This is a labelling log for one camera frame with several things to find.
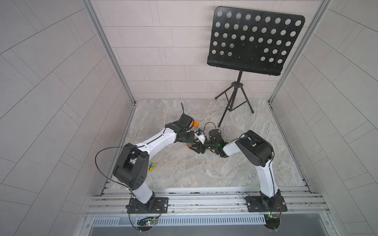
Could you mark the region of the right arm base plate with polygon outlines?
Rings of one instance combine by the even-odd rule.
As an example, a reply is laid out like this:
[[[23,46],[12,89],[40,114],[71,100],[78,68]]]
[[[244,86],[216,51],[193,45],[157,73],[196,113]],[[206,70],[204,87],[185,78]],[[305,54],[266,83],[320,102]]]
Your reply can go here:
[[[287,212],[286,202],[278,191],[269,198],[260,192],[260,196],[245,196],[248,212]]]

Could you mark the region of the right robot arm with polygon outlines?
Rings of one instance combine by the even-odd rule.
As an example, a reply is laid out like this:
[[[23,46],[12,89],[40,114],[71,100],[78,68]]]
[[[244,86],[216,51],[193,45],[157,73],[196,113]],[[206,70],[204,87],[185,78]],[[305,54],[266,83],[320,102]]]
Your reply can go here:
[[[279,197],[278,187],[273,175],[272,160],[274,150],[272,145],[255,132],[248,130],[239,138],[225,142],[218,129],[209,132],[209,138],[204,133],[196,137],[193,143],[187,144],[188,148],[204,154],[209,150],[216,155],[227,158],[236,153],[243,153],[244,156],[255,165],[260,180],[260,196],[265,208],[273,206],[276,197]]]

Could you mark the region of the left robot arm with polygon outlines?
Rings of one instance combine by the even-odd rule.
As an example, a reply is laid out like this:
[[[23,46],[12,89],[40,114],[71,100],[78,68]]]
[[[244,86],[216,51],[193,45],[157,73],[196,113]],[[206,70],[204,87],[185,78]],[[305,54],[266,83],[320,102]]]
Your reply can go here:
[[[192,131],[194,123],[192,117],[182,114],[179,120],[166,124],[153,137],[136,145],[124,145],[112,175],[128,187],[140,203],[150,203],[155,197],[145,183],[150,158],[176,142],[192,143],[195,138]]]

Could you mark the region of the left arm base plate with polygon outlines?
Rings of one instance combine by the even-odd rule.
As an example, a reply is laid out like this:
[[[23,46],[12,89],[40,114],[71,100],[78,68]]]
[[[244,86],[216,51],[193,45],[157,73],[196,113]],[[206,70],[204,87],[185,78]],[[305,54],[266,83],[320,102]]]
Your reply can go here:
[[[154,197],[146,204],[141,203],[136,198],[131,198],[129,204],[126,206],[128,214],[143,214],[143,213],[167,213],[169,198]]]

